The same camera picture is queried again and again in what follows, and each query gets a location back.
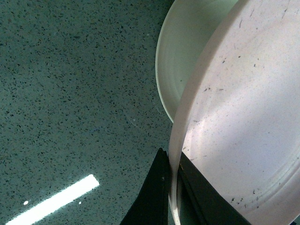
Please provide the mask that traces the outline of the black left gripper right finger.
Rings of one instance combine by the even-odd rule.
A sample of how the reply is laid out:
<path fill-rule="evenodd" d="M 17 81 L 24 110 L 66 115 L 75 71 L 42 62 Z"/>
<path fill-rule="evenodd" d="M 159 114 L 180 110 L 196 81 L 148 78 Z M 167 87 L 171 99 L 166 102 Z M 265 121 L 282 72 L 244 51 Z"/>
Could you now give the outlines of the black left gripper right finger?
<path fill-rule="evenodd" d="M 183 184 L 185 225 L 248 225 L 250 224 L 207 181 L 196 166 L 182 155 L 179 177 Z"/>

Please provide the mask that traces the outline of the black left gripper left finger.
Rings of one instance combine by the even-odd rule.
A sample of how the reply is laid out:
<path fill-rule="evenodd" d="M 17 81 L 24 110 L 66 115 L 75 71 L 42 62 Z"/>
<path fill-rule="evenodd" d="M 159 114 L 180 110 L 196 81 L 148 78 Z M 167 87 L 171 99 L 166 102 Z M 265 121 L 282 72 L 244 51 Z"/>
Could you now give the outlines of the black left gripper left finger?
<path fill-rule="evenodd" d="M 166 151 L 160 148 L 142 188 L 121 221 L 122 225 L 168 224 L 170 167 Z"/>

